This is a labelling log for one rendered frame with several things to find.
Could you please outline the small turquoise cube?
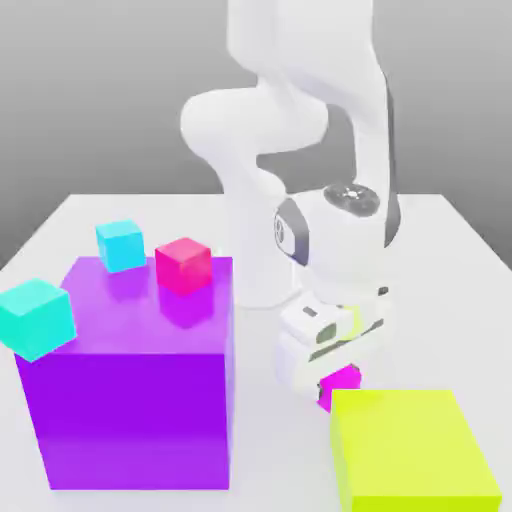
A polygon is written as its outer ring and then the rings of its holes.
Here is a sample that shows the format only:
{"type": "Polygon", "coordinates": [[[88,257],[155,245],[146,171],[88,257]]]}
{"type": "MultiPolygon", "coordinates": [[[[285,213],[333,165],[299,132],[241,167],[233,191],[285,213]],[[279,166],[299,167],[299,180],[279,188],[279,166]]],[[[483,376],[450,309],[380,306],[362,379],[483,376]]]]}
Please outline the small turquoise cube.
{"type": "Polygon", "coordinates": [[[0,293],[0,342],[34,362],[76,337],[69,293],[31,279],[0,293]]]}

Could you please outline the small red cube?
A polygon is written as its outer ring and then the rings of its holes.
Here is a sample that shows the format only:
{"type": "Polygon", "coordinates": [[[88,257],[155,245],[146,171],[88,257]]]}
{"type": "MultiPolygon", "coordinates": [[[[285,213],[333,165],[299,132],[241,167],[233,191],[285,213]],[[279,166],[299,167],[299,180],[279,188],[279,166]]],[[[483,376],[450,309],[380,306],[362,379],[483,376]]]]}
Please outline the small red cube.
{"type": "Polygon", "coordinates": [[[212,280],[211,249],[184,237],[155,249],[157,283],[184,296],[212,280]]]}

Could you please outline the small sky-blue cube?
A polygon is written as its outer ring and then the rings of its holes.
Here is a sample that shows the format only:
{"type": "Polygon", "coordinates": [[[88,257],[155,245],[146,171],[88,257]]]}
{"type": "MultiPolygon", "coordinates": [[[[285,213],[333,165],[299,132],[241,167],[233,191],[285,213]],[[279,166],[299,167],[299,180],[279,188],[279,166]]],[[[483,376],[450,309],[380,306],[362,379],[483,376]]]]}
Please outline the small sky-blue cube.
{"type": "Polygon", "coordinates": [[[142,231],[133,220],[96,226],[100,259],[109,273],[139,268],[146,264],[142,231]]]}

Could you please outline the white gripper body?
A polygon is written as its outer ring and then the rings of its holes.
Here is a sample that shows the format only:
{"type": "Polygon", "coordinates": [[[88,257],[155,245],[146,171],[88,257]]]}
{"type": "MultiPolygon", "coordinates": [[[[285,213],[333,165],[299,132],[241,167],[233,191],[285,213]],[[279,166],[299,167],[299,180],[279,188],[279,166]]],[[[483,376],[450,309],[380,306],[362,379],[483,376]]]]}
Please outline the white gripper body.
{"type": "Polygon", "coordinates": [[[335,306],[298,297],[280,315],[276,368],[282,382],[317,399],[320,381],[360,364],[387,341],[391,302],[376,297],[359,306],[335,306]]]}

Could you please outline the large yellow-green box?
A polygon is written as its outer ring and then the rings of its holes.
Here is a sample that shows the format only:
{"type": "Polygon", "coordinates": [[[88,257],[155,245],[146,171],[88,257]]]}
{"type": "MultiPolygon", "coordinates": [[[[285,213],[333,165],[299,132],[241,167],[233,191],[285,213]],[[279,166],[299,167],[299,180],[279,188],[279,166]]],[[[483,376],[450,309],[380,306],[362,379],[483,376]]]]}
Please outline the large yellow-green box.
{"type": "Polygon", "coordinates": [[[499,512],[501,490],[449,390],[336,390],[341,512],[499,512]]]}

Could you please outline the large purple box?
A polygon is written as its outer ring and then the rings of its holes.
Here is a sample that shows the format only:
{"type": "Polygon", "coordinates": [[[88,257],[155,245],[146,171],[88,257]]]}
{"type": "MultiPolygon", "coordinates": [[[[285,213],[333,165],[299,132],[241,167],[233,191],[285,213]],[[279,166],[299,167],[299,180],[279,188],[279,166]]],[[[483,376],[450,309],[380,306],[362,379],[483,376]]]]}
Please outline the large purple box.
{"type": "Polygon", "coordinates": [[[62,285],[76,338],[18,373],[54,490],[224,490],[234,410],[232,261],[184,297],[155,265],[80,257],[62,285]]]}

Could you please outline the small magenta cube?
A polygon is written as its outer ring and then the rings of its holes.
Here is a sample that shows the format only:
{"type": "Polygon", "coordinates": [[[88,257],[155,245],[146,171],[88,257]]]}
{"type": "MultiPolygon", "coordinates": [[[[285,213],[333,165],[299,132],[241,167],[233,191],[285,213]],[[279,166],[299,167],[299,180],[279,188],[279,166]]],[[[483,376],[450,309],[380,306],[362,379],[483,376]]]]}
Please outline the small magenta cube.
{"type": "Polygon", "coordinates": [[[361,371],[353,364],[349,364],[327,377],[324,377],[319,382],[319,398],[317,404],[325,411],[330,412],[332,392],[337,389],[359,389],[361,380],[361,371]]]}

